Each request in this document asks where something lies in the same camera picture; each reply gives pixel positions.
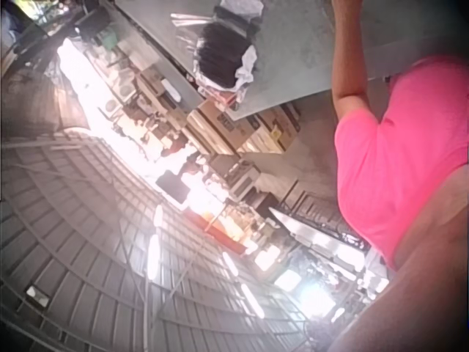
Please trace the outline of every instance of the pink shirt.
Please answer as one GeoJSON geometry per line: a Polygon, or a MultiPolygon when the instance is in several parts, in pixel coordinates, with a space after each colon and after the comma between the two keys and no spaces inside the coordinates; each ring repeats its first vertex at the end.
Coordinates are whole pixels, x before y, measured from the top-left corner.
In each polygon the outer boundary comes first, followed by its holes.
{"type": "Polygon", "coordinates": [[[436,188],[468,163],[468,131],[469,66],[450,58],[426,59],[397,77],[381,123],[365,109],[340,121],[341,212],[389,265],[436,188]]]}

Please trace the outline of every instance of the merchandise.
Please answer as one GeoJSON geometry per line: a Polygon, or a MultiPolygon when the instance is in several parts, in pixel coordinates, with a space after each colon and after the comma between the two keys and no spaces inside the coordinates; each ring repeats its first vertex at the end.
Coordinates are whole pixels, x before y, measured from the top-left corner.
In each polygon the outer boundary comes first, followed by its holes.
{"type": "Polygon", "coordinates": [[[209,100],[193,110],[188,121],[218,154],[236,154],[237,149],[259,128],[253,117],[232,121],[209,100]]]}

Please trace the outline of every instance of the beige box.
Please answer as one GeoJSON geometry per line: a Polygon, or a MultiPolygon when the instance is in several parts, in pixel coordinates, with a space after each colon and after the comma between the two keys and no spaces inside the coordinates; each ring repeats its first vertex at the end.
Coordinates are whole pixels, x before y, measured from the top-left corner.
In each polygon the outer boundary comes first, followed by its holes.
{"type": "Polygon", "coordinates": [[[188,121],[219,154],[236,154],[255,132],[259,123],[253,117],[231,120],[209,100],[189,114],[188,121]]]}
{"type": "Polygon", "coordinates": [[[260,127],[239,149],[240,153],[281,154],[300,131],[300,115],[291,103],[261,111],[256,117],[260,127]]]}
{"type": "Polygon", "coordinates": [[[188,124],[188,115],[166,93],[158,98],[163,114],[175,130],[181,131],[188,124]]]}
{"type": "Polygon", "coordinates": [[[136,76],[137,87],[150,99],[157,110],[160,110],[158,97],[165,92],[164,85],[161,83],[162,79],[163,76],[154,65],[136,76]]]}

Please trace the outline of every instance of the fluorescent light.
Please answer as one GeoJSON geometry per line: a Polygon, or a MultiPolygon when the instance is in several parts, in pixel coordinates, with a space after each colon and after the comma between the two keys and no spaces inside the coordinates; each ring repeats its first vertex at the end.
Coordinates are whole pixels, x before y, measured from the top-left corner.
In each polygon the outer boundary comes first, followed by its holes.
{"type": "Polygon", "coordinates": [[[345,313],[345,308],[339,308],[336,310],[336,314],[334,314],[334,316],[332,317],[332,319],[330,319],[330,322],[331,323],[335,323],[335,321],[337,319],[339,319],[341,317],[342,314],[345,313]]]}
{"type": "Polygon", "coordinates": [[[275,281],[275,285],[279,286],[282,290],[290,292],[298,286],[300,281],[301,276],[299,274],[293,270],[287,270],[275,281]]]}
{"type": "Polygon", "coordinates": [[[376,286],[376,292],[382,293],[388,285],[389,285],[389,280],[381,278],[380,283],[376,286]]]}
{"type": "Polygon", "coordinates": [[[236,265],[233,263],[233,260],[228,255],[228,253],[223,252],[223,259],[225,260],[226,265],[228,266],[229,270],[232,272],[233,276],[238,276],[239,271],[236,268],[236,265]]]}
{"type": "Polygon", "coordinates": [[[149,240],[148,258],[147,258],[147,276],[153,280],[158,271],[158,261],[160,259],[160,240],[158,235],[153,235],[149,240]]]}
{"type": "Polygon", "coordinates": [[[156,227],[161,227],[163,225],[163,207],[161,204],[156,206],[155,215],[153,216],[153,224],[156,227]]]}
{"type": "Polygon", "coordinates": [[[244,296],[246,296],[246,298],[248,299],[248,302],[251,305],[252,309],[254,309],[254,312],[256,313],[256,315],[259,318],[264,319],[265,317],[264,310],[261,308],[261,306],[257,302],[251,290],[249,290],[249,287],[246,286],[245,284],[241,284],[241,290],[243,291],[244,296]]]}
{"type": "Polygon", "coordinates": [[[323,318],[334,308],[336,302],[321,287],[313,285],[303,290],[300,304],[306,317],[323,318]]]}

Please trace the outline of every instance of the metal roof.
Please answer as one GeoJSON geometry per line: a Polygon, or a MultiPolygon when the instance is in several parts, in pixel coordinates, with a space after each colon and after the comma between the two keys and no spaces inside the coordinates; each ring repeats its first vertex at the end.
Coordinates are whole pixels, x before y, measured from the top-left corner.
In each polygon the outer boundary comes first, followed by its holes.
{"type": "Polygon", "coordinates": [[[286,295],[232,256],[265,311],[257,318],[224,249],[99,139],[3,142],[1,183],[1,319],[34,341],[30,351],[293,351],[304,341],[286,295]]]}

